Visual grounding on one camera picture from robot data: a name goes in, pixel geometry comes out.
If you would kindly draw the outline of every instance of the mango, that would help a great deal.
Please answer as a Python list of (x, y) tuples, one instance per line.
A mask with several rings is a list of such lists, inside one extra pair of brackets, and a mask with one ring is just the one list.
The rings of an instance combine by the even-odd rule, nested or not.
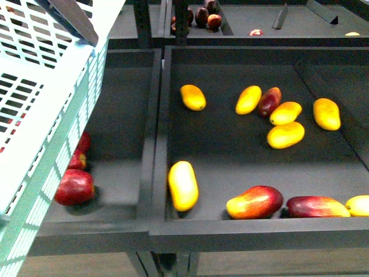
[(345, 206), (351, 216), (369, 216), (369, 195), (358, 195), (350, 198)]
[(258, 111), (261, 117), (269, 117), (279, 106), (282, 99), (281, 90), (277, 87), (267, 90), (260, 98)]
[(177, 211), (185, 212), (195, 206), (199, 192), (195, 172), (189, 162), (181, 160), (171, 167), (168, 184)]
[(283, 149), (300, 142), (304, 136), (304, 126), (294, 121), (273, 127), (266, 136), (266, 140), (272, 148)]
[(273, 125), (282, 125), (293, 122), (302, 112), (302, 106), (297, 102), (285, 102), (279, 105), (270, 115)]
[(206, 107), (206, 99), (204, 93), (192, 84), (184, 85), (180, 88), (183, 104), (193, 110), (201, 111)]
[(271, 186), (253, 186), (227, 202), (233, 219), (263, 219), (273, 215), (283, 204), (283, 195)]
[(239, 96), (236, 113), (239, 115), (249, 114), (257, 107), (262, 92), (257, 85), (247, 87)]
[(325, 196), (296, 196), (287, 201), (292, 218), (350, 217), (350, 212), (335, 199)]
[(322, 129), (336, 131), (341, 127), (340, 109), (334, 101), (319, 98), (314, 102), (312, 109), (314, 119)]

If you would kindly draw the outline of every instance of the tray divider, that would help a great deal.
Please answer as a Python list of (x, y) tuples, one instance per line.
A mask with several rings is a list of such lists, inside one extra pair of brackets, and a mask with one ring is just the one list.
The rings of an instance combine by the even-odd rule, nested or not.
[(329, 24), (338, 24), (338, 15), (331, 12), (327, 7), (324, 7), (322, 4), (318, 3), (315, 0), (309, 0), (306, 3), (306, 7), (315, 13), (317, 16), (320, 16), (322, 19), (327, 21)]
[(280, 10), (280, 12), (279, 12), (272, 28), (282, 29), (282, 26), (283, 26), (284, 20), (287, 16), (287, 13), (288, 13), (288, 5), (287, 5), (287, 3), (285, 3), (284, 6), (283, 6), (283, 9)]
[(221, 21), (222, 21), (222, 26), (221, 26), (221, 30), (223, 32), (224, 36), (234, 36), (234, 33), (231, 29), (231, 26), (229, 26), (227, 18), (221, 8), (221, 5), (219, 3), (219, 1), (217, 0), (217, 5), (219, 7), (219, 12), (218, 14), (221, 16)]

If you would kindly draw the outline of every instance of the white plastic crate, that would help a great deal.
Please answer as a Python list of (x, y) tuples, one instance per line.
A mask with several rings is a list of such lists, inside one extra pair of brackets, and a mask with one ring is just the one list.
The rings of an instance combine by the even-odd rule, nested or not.
[(16, 276), (100, 95), (107, 38), (124, 0), (78, 3), (99, 43), (33, 0), (0, 0), (0, 276)]

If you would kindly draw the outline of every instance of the black display bin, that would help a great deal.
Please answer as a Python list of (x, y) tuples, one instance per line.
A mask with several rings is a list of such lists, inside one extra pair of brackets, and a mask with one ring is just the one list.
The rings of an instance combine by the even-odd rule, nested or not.
[[(108, 49), (137, 49), (140, 48), (134, 8), (134, 0), (127, 0), (123, 5), (113, 27), (109, 33)], [(150, 24), (152, 33), (152, 47), (163, 48), (166, 0), (148, 0)]]
[[(274, 186), (285, 202), (293, 196), (322, 195), (345, 203), (368, 193), (368, 100), (362, 94), (368, 88), (368, 51), (166, 47), (151, 216), (155, 223), (150, 227), (155, 250), (367, 248), (367, 218), (291, 219), (278, 211), (271, 219), (231, 220), (225, 204), (255, 185)], [(354, 71), (345, 75), (349, 69)], [(203, 90), (204, 110), (194, 112), (183, 105), (179, 88), (188, 83)], [(235, 113), (239, 94), (249, 85), (264, 92), (280, 87), (283, 102), (302, 105), (297, 121), (306, 135), (301, 142), (272, 149), (266, 143), (272, 128), (268, 119), (256, 112)], [(324, 131), (314, 121), (312, 104), (324, 96), (340, 105), (340, 131)], [(179, 160), (191, 162), (199, 186), (198, 203), (185, 214), (174, 210), (167, 192), (168, 169)]]
[[(189, 46), (367, 46), (369, 45), (369, 5), (361, 0), (317, 0), (309, 9), (308, 0), (219, 0), (222, 26), (216, 31), (197, 28), (195, 20), (189, 28)], [(285, 3), (288, 12), (284, 20), (281, 11)], [(195, 13), (202, 0), (187, 0)], [(174, 1), (168, 0), (165, 17), (165, 45), (176, 45), (170, 33), (171, 18), (175, 15)], [(327, 18), (338, 16), (338, 24)], [(281, 29), (273, 28), (277, 18)], [(261, 29), (262, 36), (249, 36), (253, 29)], [(345, 36), (358, 32), (360, 36)]]
[(160, 74), (161, 50), (108, 51), (86, 126), (92, 139), (87, 171), (97, 196), (78, 207), (52, 203), (30, 256), (127, 252), (155, 276), (146, 217)]

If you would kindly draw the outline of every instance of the yellow mango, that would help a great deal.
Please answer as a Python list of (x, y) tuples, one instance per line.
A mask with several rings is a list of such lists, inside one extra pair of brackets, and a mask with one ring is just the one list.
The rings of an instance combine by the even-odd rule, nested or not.
[(305, 136), (305, 128), (300, 123), (293, 121), (273, 127), (266, 139), (274, 149), (283, 149), (300, 142)]
[(252, 85), (246, 88), (238, 99), (236, 105), (236, 113), (239, 115), (249, 114), (257, 107), (262, 92), (257, 85)]
[(184, 85), (180, 88), (183, 104), (193, 110), (201, 111), (206, 107), (205, 95), (195, 85)]
[(340, 109), (337, 104), (327, 98), (319, 98), (312, 106), (314, 119), (323, 129), (336, 131), (341, 127)]
[(269, 120), (273, 125), (287, 124), (295, 121), (302, 112), (302, 106), (297, 102), (285, 102), (280, 104), (270, 115)]
[(358, 195), (350, 198), (345, 206), (351, 216), (369, 216), (369, 195)]
[(174, 208), (185, 212), (198, 200), (198, 186), (192, 165), (184, 160), (175, 163), (168, 174), (168, 184)]

